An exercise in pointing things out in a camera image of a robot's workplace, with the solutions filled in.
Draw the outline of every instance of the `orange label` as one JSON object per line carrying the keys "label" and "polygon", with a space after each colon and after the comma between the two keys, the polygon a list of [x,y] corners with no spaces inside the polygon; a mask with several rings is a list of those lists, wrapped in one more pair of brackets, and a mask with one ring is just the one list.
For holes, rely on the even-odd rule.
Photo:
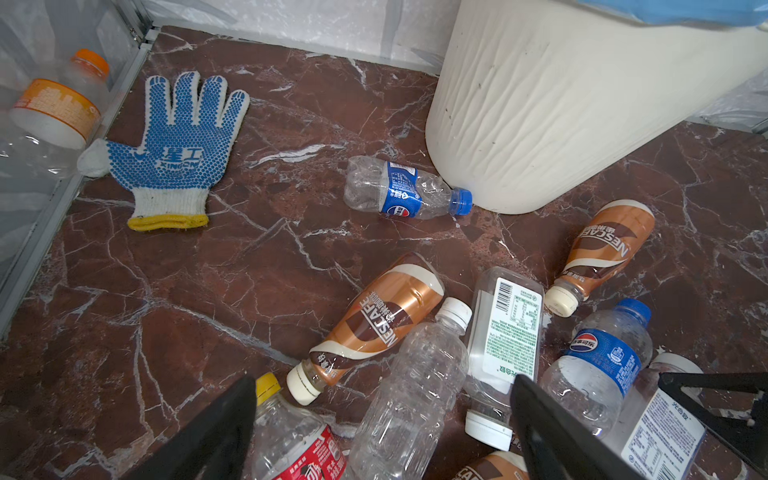
{"label": "orange label", "polygon": [[574,284],[584,298],[621,272],[655,225],[650,209],[634,200],[603,207],[576,238],[560,278]]}
{"label": "orange label", "polygon": [[14,108],[25,108],[50,115],[74,128],[84,140],[101,119],[96,105],[69,87],[55,81],[36,78]]}
{"label": "orange label", "polygon": [[396,345],[442,297],[442,285],[426,260],[417,253],[400,257],[352,301],[326,340],[310,350],[317,374],[335,385],[354,365]]}
{"label": "orange label", "polygon": [[528,480],[528,473],[500,455],[490,454],[462,468],[453,480]]}

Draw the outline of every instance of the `red label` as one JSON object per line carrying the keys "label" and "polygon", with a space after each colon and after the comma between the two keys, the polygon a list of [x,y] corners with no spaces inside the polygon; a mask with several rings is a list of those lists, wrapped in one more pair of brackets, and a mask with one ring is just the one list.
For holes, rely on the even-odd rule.
{"label": "red label", "polygon": [[275,480],[336,480],[344,468],[344,455],[326,426],[317,440]]}

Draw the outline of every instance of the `blue bottle cap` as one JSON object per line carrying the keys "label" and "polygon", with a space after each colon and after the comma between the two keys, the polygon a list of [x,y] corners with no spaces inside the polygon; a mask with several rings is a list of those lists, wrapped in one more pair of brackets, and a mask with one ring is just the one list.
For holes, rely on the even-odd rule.
{"label": "blue bottle cap", "polygon": [[648,322],[650,322],[650,308],[640,300],[625,298],[614,307],[614,310],[629,313],[643,325],[643,328],[648,328]]}
{"label": "blue bottle cap", "polygon": [[451,215],[469,215],[472,211],[472,192],[454,188],[451,194]]}

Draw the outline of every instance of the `bottle with orange cap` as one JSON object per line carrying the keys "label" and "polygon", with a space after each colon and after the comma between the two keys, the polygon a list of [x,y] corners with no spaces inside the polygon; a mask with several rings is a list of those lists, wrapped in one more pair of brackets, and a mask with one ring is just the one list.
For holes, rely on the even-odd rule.
{"label": "bottle with orange cap", "polygon": [[0,149],[56,177],[73,174],[78,152],[101,122],[108,76],[109,64],[84,48],[68,61],[41,65],[8,112],[18,131],[4,125]]}
{"label": "bottle with orange cap", "polygon": [[257,410],[253,426],[256,451],[250,478],[341,478],[346,459],[330,427],[316,413],[290,405],[280,390],[272,373],[256,380]]}

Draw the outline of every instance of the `blue pepsi label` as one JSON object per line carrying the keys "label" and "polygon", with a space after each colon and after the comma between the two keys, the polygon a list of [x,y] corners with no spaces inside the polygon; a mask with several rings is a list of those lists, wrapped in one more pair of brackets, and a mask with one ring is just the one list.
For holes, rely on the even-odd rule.
{"label": "blue pepsi label", "polygon": [[627,395],[642,368],[640,357],[610,333],[597,329],[583,329],[571,341],[566,355],[586,360],[610,376],[621,396]]}
{"label": "blue pepsi label", "polygon": [[387,162],[389,191],[384,200],[384,214],[414,217],[422,207],[422,197],[416,190],[419,171],[413,167]]}

